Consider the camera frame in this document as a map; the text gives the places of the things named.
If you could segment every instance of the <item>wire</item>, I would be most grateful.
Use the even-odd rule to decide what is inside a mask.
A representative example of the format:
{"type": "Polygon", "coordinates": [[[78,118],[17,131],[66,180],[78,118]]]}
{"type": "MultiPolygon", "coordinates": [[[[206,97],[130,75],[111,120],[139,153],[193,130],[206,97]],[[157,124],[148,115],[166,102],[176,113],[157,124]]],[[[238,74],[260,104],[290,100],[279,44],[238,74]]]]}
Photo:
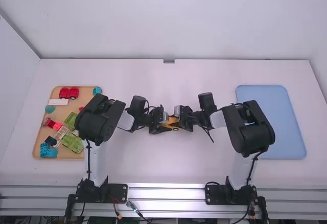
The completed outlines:
{"type": "Polygon", "coordinates": [[[91,155],[91,145],[88,139],[85,139],[87,142],[87,179],[90,179],[91,176],[91,165],[90,165],[90,155],[91,155]]]}
{"type": "MultiPolygon", "coordinates": [[[[85,139],[87,142],[87,179],[89,180],[91,177],[91,163],[90,163],[90,155],[91,155],[91,145],[90,142],[88,141],[88,139],[85,139]]],[[[82,208],[82,212],[80,214],[80,216],[83,216],[84,210],[85,210],[85,204],[86,202],[84,202],[83,204],[83,208],[82,208]]]]}
{"type": "Polygon", "coordinates": [[[80,216],[82,216],[83,215],[83,213],[84,213],[84,210],[85,210],[85,202],[84,202],[84,204],[83,204],[83,209],[82,209],[82,212],[81,212],[81,214],[80,214],[80,216]]]}
{"type": "Polygon", "coordinates": [[[254,168],[254,164],[255,162],[258,160],[258,157],[264,153],[264,151],[261,151],[259,152],[253,159],[252,159],[252,165],[251,165],[251,169],[250,169],[250,172],[249,172],[249,177],[246,179],[246,185],[248,186],[249,185],[249,182],[251,180],[251,175],[252,175],[252,171],[253,171],[253,168],[254,168]]]}
{"type": "Polygon", "coordinates": [[[214,139],[211,137],[209,129],[205,128],[204,126],[201,126],[201,128],[206,132],[206,134],[209,136],[210,140],[214,143],[214,139]]]}
{"type": "MultiPolygon", "coordinates": [[[[255,155],[254,158],[252,158],[251,169],[250,169],[250,172],[249,172],[249,176],[248,176],[248,178],[246,179],[246,185],[247,185],[247,186],[249,185],[249,182],[250,182],[250,180],[251,180],[251,175],[252,175],[252,171],[253,171],[253,169],[254,169],[254,164],[255,164],[255,162],[258,160],[258,157],[259,157],[262,153],[264,153],[264,151],[259,152],[257,155],[255,155]]],[[[237,220],[237,221],[235,221],[234,223],[231,223],[231,224],[239,223],[241,220],[243,220],[243,219],[248,215],[248,212],[249,212],[249,209],[250,209],[250,204],[251,204],[251,200],[249,201],[249,204],[247,205],[247,210],[246,210],[244,216],[243,216],[241,219],[239,219],[239,220],[237,220]]]]}
{"type": "Polygon", "coordinates": [[[138,216],[145,220],[148,224],[151,224],[152,220],[145,219],[141,213],[138,213],[138,216]]]}
{"type": "Polygon", "coordinates": [[[240,221],[244,220],[244,218],[248,215],[249,209],[250,209],[250,204],[247,205],[247,209],[246,209],[246,212],[243,215],[243,217],[241,219],[238,219],[237,221],[231,223],[231,224],[236,224],[236,223],[239,223],[240,221]]]}
{"type": "Polygon", "coordinates": [[[199,125],[199,127],[202,128],[202,129],[204,130],[204,132],[209,136],[210,140],[211,140],[213,143],[215,142],[214,139],[213,139],[213,138],[211,137],[211,135],[210,135],[209,129],[206,128],[206,127],[204,127],[203,125],[201,125],[199,119],[197,119],[196,117],[193,117],[193,116],[191,116],[191,115],[188,115],[188,117],[194,119],[195,122],[199,125]]]}
{"type": "MultiPolygon", "coordinates": [[[[148,100],[145,100],[145,102],[147,103],[148,108],[145,108],[145,109],[144,109],[144,112],[146,112],[147,114],[149,114],[149,112],[150,112],[150,108],[156,108],[156,107],[155,107],[155,106],[150,106],[148,100]]],[[[143,129],[143,128],[145,128],[145,126],[142,126],[142,127],[140,127],[140,128],[137,128],[136,130],[140,130],[140,129],[143,129]]]]}
{"type": "Polygon", "coordinates": [[[220,186],[218,182],[208,182],[207,184],[205,184],[205,187],[207,187],[207,185],[209,184],[220,186]]]}

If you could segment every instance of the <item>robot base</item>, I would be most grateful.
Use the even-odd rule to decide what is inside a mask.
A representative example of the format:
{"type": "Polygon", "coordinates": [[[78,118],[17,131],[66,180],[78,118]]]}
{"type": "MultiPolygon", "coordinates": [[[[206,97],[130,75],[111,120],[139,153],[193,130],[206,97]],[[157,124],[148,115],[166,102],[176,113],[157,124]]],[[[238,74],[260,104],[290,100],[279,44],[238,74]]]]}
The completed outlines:
{"type": "Polygon", "coordinates": [[[226,185],[207,185],[205,187],[205,203],[207,205],[248,205],[255,203],[258,195],[255,186],[244,186],[240,190],[234,190],[229,183],[228,176],[226,185]]]}
{"type": "Polygon", "coordinates": [[[100,187],[85,179],[77,185],[75,202],[112,204],[114,201],[115,204],[124,204],[127,201],[127,190],[126,184],[109,184],[108,177],[100,187]]]}

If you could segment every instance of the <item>red block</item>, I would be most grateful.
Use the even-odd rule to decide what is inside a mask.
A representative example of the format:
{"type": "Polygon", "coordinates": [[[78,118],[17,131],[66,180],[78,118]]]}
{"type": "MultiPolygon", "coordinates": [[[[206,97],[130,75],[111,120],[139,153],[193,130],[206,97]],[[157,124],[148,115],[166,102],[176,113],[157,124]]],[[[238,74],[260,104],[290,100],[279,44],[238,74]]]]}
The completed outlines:
{"type": "Polygon", "coordinates": [[[45,125],[50,127],[50,128],[53,128],[53,126],[56,124],[56,122],[52,121],[50,118],[48,118],[45,122],[45,125]]]}
{"type": "Polygon", "coordinates": [[[62,125],[60,123],[55,123],[52,128],[59,130],[62,127],[62,125]]]}

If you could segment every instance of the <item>connector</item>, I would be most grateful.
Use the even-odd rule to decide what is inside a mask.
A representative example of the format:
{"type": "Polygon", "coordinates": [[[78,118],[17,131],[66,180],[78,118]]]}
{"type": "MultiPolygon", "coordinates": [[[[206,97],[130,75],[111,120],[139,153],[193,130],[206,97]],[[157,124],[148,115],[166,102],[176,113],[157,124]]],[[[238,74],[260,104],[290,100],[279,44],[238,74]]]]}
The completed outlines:
{"type": "Polygon", "coordinates": [[[131,201],[127,201],[126,206],[131,208],[135,213],[139,214],[138,208],[131,201]]]}
{"type": "Polygon", "coordinates": [[[122,219],[122,216],[121,216],[120,213],[118,213],[116,210],[115,210],[115,214],[116,214],[118,220],[122,219]]]}

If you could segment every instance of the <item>white block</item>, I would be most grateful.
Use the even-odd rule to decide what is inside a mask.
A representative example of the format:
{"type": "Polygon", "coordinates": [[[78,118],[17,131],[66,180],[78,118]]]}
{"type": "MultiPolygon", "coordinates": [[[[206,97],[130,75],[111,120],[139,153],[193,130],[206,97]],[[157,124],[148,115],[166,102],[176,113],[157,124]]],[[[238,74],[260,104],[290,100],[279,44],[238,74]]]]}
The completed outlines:
{"type": "Polygon", "coordinates": [[[68,105],[69,99],[51,99],[48,102],[48,105],[68,105]]]}

